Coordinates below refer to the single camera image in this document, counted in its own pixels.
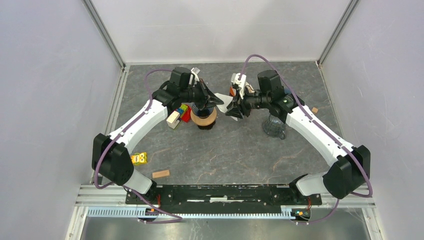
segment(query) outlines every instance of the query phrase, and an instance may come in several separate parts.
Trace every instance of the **yellow block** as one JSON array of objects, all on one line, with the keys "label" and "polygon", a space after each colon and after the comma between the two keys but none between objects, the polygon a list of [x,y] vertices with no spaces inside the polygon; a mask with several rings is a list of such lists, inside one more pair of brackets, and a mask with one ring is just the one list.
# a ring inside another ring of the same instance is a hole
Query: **yellow block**
[{"label": "yellow block", "polygon": [[131,156],[131,162],[134,166],[147,163],[147,152],[136,153]]}]

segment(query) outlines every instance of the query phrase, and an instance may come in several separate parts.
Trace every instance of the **wooden block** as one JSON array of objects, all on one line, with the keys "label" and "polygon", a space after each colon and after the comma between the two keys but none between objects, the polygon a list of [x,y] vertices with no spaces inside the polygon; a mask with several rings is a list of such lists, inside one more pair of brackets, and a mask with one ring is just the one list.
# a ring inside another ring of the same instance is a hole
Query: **wooden block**
[{"label": "wooden block", "polygon": [[157,172],[152,173],[152,177],[154,179],[162,178],[162,177],[168,177],[169,175],[170,175],[170,171],[169,170],[157,171]]}]

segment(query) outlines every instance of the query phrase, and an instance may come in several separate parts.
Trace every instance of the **cable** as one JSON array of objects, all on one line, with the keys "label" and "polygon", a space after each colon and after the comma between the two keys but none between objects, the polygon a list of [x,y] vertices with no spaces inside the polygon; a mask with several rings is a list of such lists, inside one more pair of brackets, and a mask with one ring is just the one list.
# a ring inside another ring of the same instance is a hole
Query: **cable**
[{"label": "cable", "polygon": [[316,223],[322,222],[324,220],[327,220],[329,217],[331,217],[336,212],[336,209],[337,209],[337,206],[339,205],[339,202],[340,202],[340,200],[337,199],[337,201],[335,201],[335,205],[334,205],[333,209],[330,211],[330,213],[327,216],[320,218],[318,220],[313,220],[313,221],[308,221],[308,222],[299,222],[299,221],[293,221],[293,220],[290,220],[290,221],[292,223],[296,224],[296,225],[310,225],[310,224],[316,224]]},{"label": "cable", "polygon": [[165,221],[144,221],[144,223],[145,224],[170,224],[170,223],[178,223],[178,222],[181,222],[182,220],[183,220],[183,218],[182,217],[180,217],[180,216],[177,216],[177,215],[175,215],[175,214],[172,214],[172,213],[169,213],[169,212],[167,212],[167,211],[164,211],[164,210],[162,210],[162,209],[160,209],[160,208],[157,208],[157,207],[155,207],[153,204],[151,204],[149,201],[147,201],[139,192],[137,192],[136,190],[134,190],[134,189],[132,189],[132,191],[131,191],[131,188],[129,188],[129,187],[127,187],[127,186],[124,186],[125,188],[128,188],[129,190],[129,192],[133,192],[137,197],[139,197],[145,204],[147,204],[147,205],[149,205],[152,209],[154,209],[154,210],[156,210],[156,211],[158,211],[159,213],[163,213],[163,214],[166,214],[166,215],[168,215],[168,216],[170,216],[170,217],[174,217],[174,218],[176,218],[176,219],[173,219],[173,220],[165,220]]},{"label": "cable", "polygon": [[279,75],[281,81],[287,86],[287,88],[290,90],[291,94],[294,97],[294,100],[296,101],[297,105],[300,107],[300,109],[302,110],[302,112],[305,114],[305,116],[307,116],[309,118],[309,120],[311,120],[319,129],[321,129],[327,136],[329,136],[337,145],[339,145],[348,155],[350,158],[352,158],[352,160],[355,162],[356,166],[359,168],[360,173],[362,174],[362,177],[365,179],[366,185],[368,186],[368,194],[361,194],[361,193],[356,193],[356,192],[352,192],[351,194],[355,195],[355,196],[359,196],[359,197],[363,197],[363,198],[371,198],[373,196],[373,187],[371,186],[371,182],[370,179],[367,176],[367,173],[365,172],[364,168],[361,166],[361,164],[359,163],[358,159],[351,153],[351,151],[349,151],[345,146],[342,146],[343,144],[335,137],[333,136],[331,133],[329,133],[329,131],[327,131],[321,124],[319,124],[317,121],[313,120],[312,116],[309,115],[309,113],[305,110],[305,108],[303,107],[303,105],[301,104],[301,102],[299,101],[298,96],[296,95],[295,91],[293,90],[293,88],[286,82],[286,80],[284,79],[283,75],[280,74],[280,72],[277,70],[277,68],[272,65],[265,57],[258,55],[258,54],[252,54],[250,56],[248,56],[246,58],[246,61],[244,61],[243,64],[243,68],[241,69],[240,72],[240,76],[238,77],[239,80],[241,80],[244,72],[246,71],[246,66],[249,62],[249,60],[253,57],[257,57],[262,59],[263,61],[265,61],[265,63],[267,63],[274,71],[277,72],[277,74]]},{"label": "cable", "polygon": [[[149,71],[145,76],[144,76],[144,87],[147,89],[148,92],[148,97],[149,97],[149,101],[148,101],[148,105],[145,109],[145,111],[143,111],[139,116],[137,116],[133,121],[131,121],[123,130],[122,130],[122,134],[125,134],[125,132],[132,126],[134,125],[139,119],[141,119],[145,114],[146,111],[148,111],[153,104],[153,97],[152,97],[152,91],[150,90],[149,84],[147,83],[147,78],[150,74],[155,73],[155,72],[159,72],[159,71],[165,71],[165,72],[172,72],[172,70],[169,69],[155,69],[155,70],[151,70]],[[94,171],[94,185],[96,188],[98,189],[104,189],[107,186],[113,184],[113,182],[109,182],[103,186],[99,185],[99,170],[100,170],[100,166],[102,165],[103,160],[106,157],[106,154],[108,154],[109,150],[111,149],[112,145],[114,143],[116,143],[116,141],[122,136],[122,134],[118,134],[114,139],[112,139],[112,141],[106,146],[106,148],[104,149],[104,151],[101,153],[101,156],[97,162],[97,165],[95,167],[95,171]],[[129,191],[132,191],[135,195],[137,195],[137,197],[139,197],[144,203],[146,203],[147,205],[149,205],[151,208],[157,210],[160,213],[166,214],[170,217],[174,217],[177,219],[173,219],[173,220],[165,220],[165,221],[150,221],[150,222],[144,222],[146,224],[167,224],[167,223],[176,223],[176,222],[180,222],[183,218],[177,215],[174,215],[170,212],[166,212],[164,210],[161,210],[155,206],[153,206],[150,202],[148,202],[140,193],[138,193],[137,191],[135,191],[134,189],[131,189],[127,186],[124,186],[125,188],[128,188]]]}]

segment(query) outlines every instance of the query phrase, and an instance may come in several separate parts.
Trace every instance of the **orange object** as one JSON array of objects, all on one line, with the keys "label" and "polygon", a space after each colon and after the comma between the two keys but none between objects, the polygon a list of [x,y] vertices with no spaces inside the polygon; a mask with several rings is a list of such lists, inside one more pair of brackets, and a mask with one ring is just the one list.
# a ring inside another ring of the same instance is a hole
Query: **orange object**
[{"label": "orange object", "polygon": [[152,175],[151,175],[151,176],[152,176],[154,179],[157,179],[157,178],[168,177],[169,175],[171,175],[170,171],[169,171],[169,170],[165,170],[165,171],[157,171],[157,172],[154,172],[154,173],[152,173]]},{"label": "orange object", "polygon": [[232,86],[229,87],[229,94],[233,97],[236,96],[236,90],[234,90],[234,88]]}]

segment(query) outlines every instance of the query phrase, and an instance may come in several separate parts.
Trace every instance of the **white panel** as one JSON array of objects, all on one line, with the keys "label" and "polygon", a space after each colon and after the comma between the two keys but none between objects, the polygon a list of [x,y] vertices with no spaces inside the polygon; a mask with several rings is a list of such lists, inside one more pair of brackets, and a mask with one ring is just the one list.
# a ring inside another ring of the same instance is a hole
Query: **white panel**
[{"label": "white panel", "polygon": [[374,199],[388,239],[424,223],[424,1],[360,1],[324,62],[344,137],[371,151]]},{"label": "white panel", "polygon": [[0,239],[61,240],[120,69],[79,0],[3,0],[0,39]]},{"label": "white panel", "polygon": [[349,0],[93,0],[128,63],[316,60]]}]

